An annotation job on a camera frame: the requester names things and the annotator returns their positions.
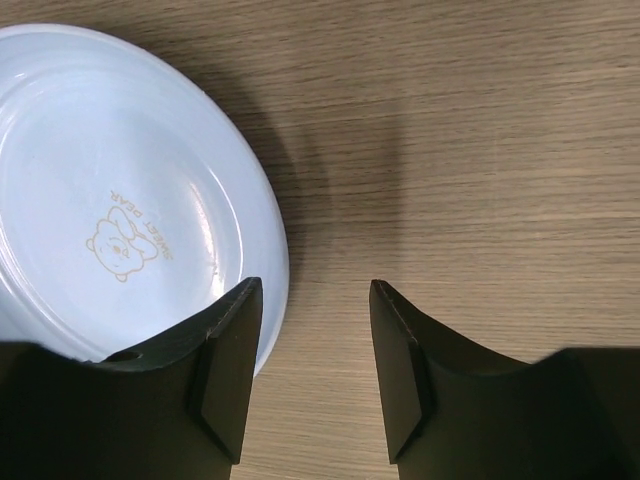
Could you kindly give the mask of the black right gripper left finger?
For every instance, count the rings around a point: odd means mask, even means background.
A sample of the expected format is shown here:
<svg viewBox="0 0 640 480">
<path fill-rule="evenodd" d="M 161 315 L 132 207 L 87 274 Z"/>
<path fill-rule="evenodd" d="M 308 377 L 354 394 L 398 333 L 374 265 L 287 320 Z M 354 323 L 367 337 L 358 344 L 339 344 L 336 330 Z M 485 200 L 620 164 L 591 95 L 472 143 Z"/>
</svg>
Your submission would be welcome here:
<svg viewBox="0 0 640 480">
<path fill-rule="evenodd" d="M 241 457 L 262 283 L 99 363 L 1 346 L 5 479 L 226 479 Z"/>
</svg>

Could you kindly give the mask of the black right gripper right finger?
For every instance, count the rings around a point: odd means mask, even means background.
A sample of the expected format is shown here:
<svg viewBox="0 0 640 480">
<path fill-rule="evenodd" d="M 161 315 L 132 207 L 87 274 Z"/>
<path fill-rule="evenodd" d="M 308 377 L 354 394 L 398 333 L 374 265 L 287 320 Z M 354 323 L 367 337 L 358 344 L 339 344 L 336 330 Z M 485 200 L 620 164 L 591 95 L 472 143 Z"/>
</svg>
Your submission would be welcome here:
<svg viewBox="0 0 640 480">
<path fill-rule="evenodd" d="M 403 479 L 635 479 L 639 351 L 525 363 L 375 280 L 370 323 L 390 462 Z"/>
</svg>

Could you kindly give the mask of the blue plate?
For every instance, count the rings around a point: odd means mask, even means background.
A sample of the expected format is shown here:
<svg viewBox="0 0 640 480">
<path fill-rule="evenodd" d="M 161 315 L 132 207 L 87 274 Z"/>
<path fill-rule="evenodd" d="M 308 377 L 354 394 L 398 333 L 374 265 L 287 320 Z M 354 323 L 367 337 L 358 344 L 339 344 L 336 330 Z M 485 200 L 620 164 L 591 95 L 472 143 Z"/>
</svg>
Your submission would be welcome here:
<svg viewBox="0 0 640 480">
<path fill-rule="evenodd" d="M 2 29 L 3 340 L 97 362 L 258 277 L 263 366 L 289 276 L 267 176 L 197 85 L 94 30 Z"/>
</svg>

